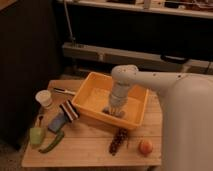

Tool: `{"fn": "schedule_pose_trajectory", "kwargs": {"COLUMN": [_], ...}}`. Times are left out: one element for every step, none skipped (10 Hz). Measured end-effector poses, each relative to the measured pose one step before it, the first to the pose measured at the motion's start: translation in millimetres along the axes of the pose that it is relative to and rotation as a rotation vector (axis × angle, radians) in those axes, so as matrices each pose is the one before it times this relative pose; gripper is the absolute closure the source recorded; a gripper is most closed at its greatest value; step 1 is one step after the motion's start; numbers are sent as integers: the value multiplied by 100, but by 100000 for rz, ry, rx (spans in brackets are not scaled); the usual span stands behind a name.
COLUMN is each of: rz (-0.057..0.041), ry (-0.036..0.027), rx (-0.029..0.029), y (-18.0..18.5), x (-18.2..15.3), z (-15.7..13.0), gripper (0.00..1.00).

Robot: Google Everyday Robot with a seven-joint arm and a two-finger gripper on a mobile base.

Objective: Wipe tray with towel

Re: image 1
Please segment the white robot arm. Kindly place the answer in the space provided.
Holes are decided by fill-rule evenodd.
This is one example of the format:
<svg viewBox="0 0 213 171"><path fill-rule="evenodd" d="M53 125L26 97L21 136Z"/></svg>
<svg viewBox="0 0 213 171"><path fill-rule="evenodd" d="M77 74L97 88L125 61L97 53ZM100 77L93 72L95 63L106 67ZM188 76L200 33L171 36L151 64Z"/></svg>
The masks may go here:
<svg viewBox="0 0 213 171"><path fill-rule="evenodd" d="M135 85L157 93L162 113L162 171L213 171L213 75L112 69L110 112L124 106Z"/></svg>

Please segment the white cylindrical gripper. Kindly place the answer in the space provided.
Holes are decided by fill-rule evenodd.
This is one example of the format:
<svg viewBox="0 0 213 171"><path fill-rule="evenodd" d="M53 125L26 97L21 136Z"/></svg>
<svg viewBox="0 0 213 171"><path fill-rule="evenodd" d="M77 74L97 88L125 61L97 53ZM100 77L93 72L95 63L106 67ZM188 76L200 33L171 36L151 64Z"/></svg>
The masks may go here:
<svg viewBox="0 0 213 171"><path fill-rule="evenodd" d="M109 95L109 106L112 108L122 108L127 101L130 88L129 84L115 82Z"/></svg>

